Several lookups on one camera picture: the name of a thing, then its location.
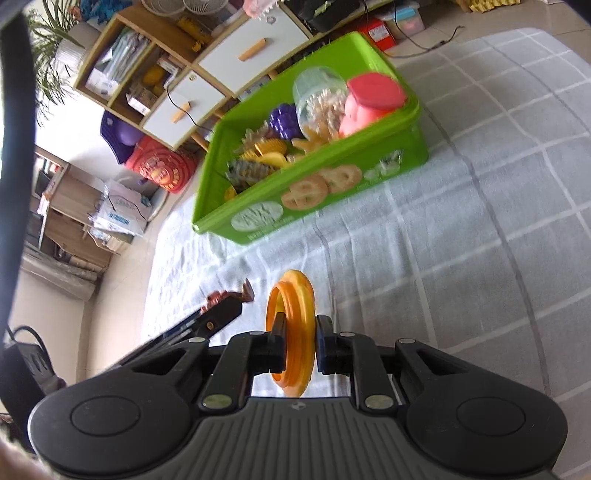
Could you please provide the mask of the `brown toy crab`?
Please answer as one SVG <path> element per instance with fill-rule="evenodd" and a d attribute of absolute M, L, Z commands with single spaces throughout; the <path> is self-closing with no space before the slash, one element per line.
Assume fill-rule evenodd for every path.
<path fill-rule="evenodd" d="M 221 301 L 226 298 L 235 298 L 242 303 L 252 303 L 252 301 L 254 300 L 254 291 L 252 289 L 252 284 L 250 284 L 249 282 L 249 279 L 243 280 L 242 287 L 240 287 L 238 291 L 215 290 L 211 292 L 211 294 L 207 295 L 206 303 L 204 306 L 201 307 L 201 311 L 205 312 L 207 310 L 211 310 L 211 308 L 221 303 Z"/>

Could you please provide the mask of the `yellow toy corn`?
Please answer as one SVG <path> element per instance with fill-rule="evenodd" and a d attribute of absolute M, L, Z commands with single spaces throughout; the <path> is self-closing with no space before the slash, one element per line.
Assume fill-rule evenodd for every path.
<path fill-rule="evenodd" d="M 279 138 L 261 139 L 254 143 L 254 149 L 256 149 L 259 156 L 270 153 L 279 153 L 280 155 L 287 154 L 287 144 Z"/>

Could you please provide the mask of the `purple toy grapes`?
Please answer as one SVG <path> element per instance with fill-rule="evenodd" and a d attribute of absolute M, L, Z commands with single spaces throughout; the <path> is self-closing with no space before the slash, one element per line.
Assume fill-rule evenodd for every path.
<path fill-rule="evenodd" d="M 304 139 L 301 133 L 300 124 L 297 120 L 296 105 L 283 103 L 270 112 L 270 128 L 276 132 L 280 139 L 291 141 L 293 139 Z"/>

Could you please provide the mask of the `pink jar red lid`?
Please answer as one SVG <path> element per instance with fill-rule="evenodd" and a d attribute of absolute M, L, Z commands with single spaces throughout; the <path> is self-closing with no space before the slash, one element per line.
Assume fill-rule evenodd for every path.
<path fill-rule="evenodd" d="M 346 138 L 367 128 L 383 117 L 401 109 L 407 94 L 393 77 L 369 72 L 346 82 L 345 114 L 339 126 L 339 137 Z"/>

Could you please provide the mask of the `clear cotton swab jar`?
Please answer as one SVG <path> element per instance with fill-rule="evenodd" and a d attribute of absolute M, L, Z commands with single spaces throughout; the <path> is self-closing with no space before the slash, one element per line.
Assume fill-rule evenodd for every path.
<path fill-rule="evenodd" d="M 346 82 L 328 67 L 312 67 L 297 76 L 293 96 L 297 122 L 308 140 L 339 138 L 345 116 Z"/>

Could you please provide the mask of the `yellow toy plate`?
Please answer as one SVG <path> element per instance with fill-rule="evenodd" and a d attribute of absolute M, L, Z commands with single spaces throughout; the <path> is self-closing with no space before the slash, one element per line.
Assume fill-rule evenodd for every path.
<path fill-rule="evenodd" d="M 236 158 L 228 162 L 225 177 L 230 186 L 226 188 L 223 199 L 229 201 L 250 187 L 259 184 L 273 173 L 290 165 L 286 156 L 270 152 L 249 158 Z"/>

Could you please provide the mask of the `tan toy hand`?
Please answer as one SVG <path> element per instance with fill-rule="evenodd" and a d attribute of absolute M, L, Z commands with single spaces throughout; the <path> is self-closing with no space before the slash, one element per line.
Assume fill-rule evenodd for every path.
<path fill-rule="evenodd" d="M 315 131 L 311 131 L 311 138 L 309 139 L 294 138 L 291 140 L 291 145 L 294 149 L 298 150 L 298 153 L 288 155 L 288 162 L 295 163 L 300 161 L 308 154 L 314 153 L 328 143 L 329 140 L 327 138 L 319 136 Z"/>

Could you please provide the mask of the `green plastic storage box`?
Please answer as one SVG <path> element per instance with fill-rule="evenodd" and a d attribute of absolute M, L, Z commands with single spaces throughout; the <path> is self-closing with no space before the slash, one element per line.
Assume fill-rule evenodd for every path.
<path fill-rule="evenodd" d="M 311 67 L 328 67 L 346 80 L 368 72 L 402 79 L 382 52 L 353 32 L 311 53 L 233 107 L 214 127 L 193 210 L 195 233 L 246 245 L 427 162 L 421 104 L 407 88 L 407 102 L 401 109 L 225 198 L 230 186 L 228 165 L 236 159 L 242 137 L 261 126 L 271 109 L 291 100 L 297 76 Z"/>

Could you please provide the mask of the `purple bag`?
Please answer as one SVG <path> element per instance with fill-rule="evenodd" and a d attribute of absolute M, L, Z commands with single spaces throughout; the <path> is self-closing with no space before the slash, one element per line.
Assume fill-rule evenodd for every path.
<path fill-rule="evenodd" d="M 108 111 L 100 123 L 100 136 L 107 143 L 118 164 L 124 164 L 144 134 Z"/>

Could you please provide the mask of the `wooden cabinet white drawers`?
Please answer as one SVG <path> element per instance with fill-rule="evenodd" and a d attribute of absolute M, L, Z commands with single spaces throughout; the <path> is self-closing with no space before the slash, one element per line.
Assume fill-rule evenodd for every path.
<path fill-rule="evenodd" d="M 88 51 L 75 89 L 172 150 L 188 141 L 207 148 L 205 123 L 312 38 L 280 1 L 257 19 L 242 4 L 173 18 L 141 2 L 119 11 Z"/>

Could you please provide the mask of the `clear plastic storage bin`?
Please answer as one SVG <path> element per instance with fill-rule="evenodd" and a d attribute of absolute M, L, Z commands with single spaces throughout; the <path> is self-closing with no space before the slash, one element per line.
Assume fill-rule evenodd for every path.
<path fill-rule="evenodd" d="M 408 1 L 381 11 L 376 17 L 386 24 L 394 39 L 403 41 L 425 30 L 419 9 L 420 5 L 416 1 Z"/>

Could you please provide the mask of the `pink fringed cloth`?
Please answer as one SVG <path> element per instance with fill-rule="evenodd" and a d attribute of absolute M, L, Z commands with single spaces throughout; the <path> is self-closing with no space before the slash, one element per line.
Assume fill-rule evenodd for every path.
<path fill-rule="evenodd" d="M 245 0 L 242 4 L 242 10 L 250 18 L 257 19 L 269 14 L 276 4 L 276 0 Z"/>

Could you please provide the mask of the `white round fan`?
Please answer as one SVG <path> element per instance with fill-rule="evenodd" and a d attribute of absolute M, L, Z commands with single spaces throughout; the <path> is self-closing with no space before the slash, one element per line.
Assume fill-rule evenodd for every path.
<path fill-rule="evenodd" d="M 186 10 L 197 16 L 214 15 L 228 5 L 228 0 L 183 0 Z"/>

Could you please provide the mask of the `blue plush toy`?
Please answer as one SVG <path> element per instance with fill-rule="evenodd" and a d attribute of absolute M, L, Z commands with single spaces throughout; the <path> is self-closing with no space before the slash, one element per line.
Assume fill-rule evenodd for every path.
<path fill-rule="evenodd" d="M 78 8 L 83 21 L 95 19 L 101 24 L 108 22 L 116 13 L 132 4 L 131 0 L 80 0 Z"/>

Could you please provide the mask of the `potted green plant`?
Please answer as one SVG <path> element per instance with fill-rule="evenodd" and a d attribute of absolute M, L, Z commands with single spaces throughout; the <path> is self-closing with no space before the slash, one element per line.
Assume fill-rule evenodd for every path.
<path fill-rule="evenodd" d="M 57 53 L 63 41 L 81 47 L 70 34 L 79 23 L 78 4 L 78 1 L 42 1 L 39 8 L 29 7 L 25 13 L 34 61 L 38 126 L 49 118 L 50 108 L 63 105 L 73 91 L 73 70 L 57 60 Z"/>

